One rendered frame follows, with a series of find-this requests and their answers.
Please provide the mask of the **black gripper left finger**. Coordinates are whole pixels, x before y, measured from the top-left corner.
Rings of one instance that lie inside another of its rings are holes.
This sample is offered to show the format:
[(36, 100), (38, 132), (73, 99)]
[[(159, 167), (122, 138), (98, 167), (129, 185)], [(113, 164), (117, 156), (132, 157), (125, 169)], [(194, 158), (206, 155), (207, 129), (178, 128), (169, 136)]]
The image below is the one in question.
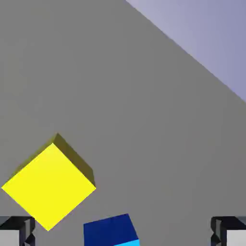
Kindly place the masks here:
[(30, 216), (0, 216), (0, 246), (36, 246), (35, 227)]

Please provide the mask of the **small yellow cube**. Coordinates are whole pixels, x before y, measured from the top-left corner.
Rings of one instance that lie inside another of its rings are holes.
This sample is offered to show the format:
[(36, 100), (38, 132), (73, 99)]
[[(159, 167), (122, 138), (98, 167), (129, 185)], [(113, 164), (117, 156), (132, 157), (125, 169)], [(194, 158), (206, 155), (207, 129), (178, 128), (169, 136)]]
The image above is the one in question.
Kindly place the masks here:
[(96, 184), (92, 168), (55, 134), (1, 188), (50, 231), (96, 190)]

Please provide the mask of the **small blue cube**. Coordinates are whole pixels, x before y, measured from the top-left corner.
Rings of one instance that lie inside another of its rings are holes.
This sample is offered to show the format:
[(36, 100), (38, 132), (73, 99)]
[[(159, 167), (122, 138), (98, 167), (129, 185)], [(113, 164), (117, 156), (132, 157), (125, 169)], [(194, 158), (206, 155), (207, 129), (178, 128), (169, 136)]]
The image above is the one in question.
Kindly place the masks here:
[(128, 213), (85, 223), (83, 233), (84, 246), (140, 246)]

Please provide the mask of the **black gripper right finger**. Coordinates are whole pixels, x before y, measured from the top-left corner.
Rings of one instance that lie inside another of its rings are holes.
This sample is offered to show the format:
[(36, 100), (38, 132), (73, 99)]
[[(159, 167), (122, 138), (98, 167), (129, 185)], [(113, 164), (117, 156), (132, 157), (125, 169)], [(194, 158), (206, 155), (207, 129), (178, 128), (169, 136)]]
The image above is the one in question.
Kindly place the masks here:
[(246, 246), (246, 216), (215, 216), (210, 228), (210, 246)]

